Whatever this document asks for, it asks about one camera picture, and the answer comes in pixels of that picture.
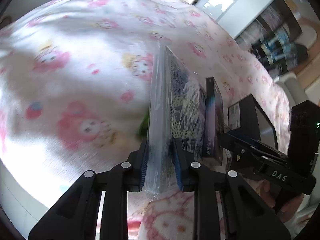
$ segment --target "black box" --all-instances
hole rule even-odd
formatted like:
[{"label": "black box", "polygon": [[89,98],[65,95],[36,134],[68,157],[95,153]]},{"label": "black box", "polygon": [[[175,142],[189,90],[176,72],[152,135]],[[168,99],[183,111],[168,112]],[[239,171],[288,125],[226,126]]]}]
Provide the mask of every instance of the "black box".
[{"label": "black box", "polygon": [[230,106],[228,117],[231,130],[278,149],[276,129],[253,95]]},{"label": "black box", "polygon": [[223,104],[213,77],[206,78],[206,91],[205,130],[201,157],[215,160],[215,165],[222,165],[223,148],[219,146],[218,135],[223,133]]}]

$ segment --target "product label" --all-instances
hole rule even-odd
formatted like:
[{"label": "product label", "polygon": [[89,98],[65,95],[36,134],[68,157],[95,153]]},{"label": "product label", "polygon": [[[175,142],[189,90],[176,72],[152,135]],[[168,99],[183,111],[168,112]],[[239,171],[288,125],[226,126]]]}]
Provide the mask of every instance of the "product label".
[{"label": "product label", "polygon": [[235,130],[241,127],[240,122],[240,104],[237,103],[229,108],[229,127]]}]

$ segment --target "bed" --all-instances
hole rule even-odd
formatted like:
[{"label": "bed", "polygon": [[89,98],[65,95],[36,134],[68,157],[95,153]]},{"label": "bed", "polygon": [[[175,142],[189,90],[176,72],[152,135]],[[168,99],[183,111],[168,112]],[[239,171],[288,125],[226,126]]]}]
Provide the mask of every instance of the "bed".
[{"label": "bed", "polygon": [[[138,149],[157,41],[189,70],[215,77],[225,122],[228,106],[254,95],[287,151],[284,91],[196,7],[53,0],[0,30],[0,158],[33,198],[49,208],[86,170],[110,170]],[[152,203],[129,194],[130,238],[191,238],[192,198],[177,189]]]}]

